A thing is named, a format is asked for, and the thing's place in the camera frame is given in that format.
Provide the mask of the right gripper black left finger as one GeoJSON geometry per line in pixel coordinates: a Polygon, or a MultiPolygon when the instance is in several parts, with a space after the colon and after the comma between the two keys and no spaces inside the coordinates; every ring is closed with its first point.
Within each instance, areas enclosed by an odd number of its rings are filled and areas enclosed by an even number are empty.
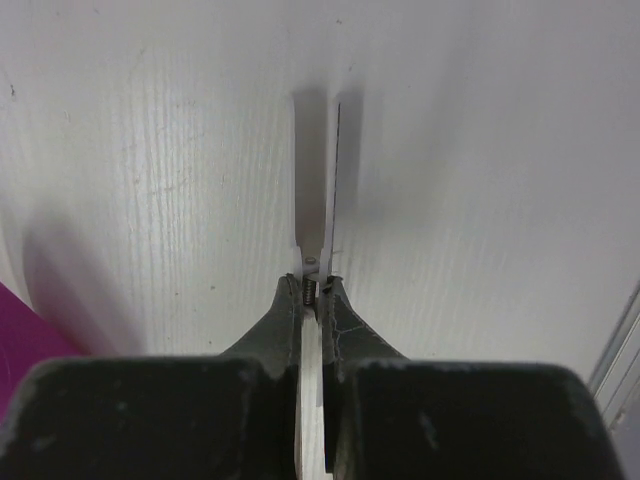
{"type": "Polygon", "coordinates": [[[270,378],[297,380],[303,319],[300,283],[293,274],[286,274],[277,281],[268,311],[220,356],[257,360],[270,378]]]}

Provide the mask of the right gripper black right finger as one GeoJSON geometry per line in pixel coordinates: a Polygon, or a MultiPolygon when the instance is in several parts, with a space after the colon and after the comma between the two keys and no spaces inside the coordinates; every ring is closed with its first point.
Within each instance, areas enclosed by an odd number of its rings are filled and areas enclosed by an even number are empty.
{"type": "Polygon", "coordinates": [[[358,315],[341,277],[329,277],[321,288],[319,321],[325,383],[343,383],[350,365],[361,360],[405,358],[358,315]]]}

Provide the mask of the magenta plastic litter scoop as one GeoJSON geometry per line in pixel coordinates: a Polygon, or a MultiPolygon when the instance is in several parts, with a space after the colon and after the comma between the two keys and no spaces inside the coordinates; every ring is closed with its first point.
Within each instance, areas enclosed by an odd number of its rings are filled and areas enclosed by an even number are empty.
{"type": "Polygon", "coordinates": [[[0,308],[1,420],[4,420],[14,392],[34,365],[85,352],[4,284],[0,308]]]}

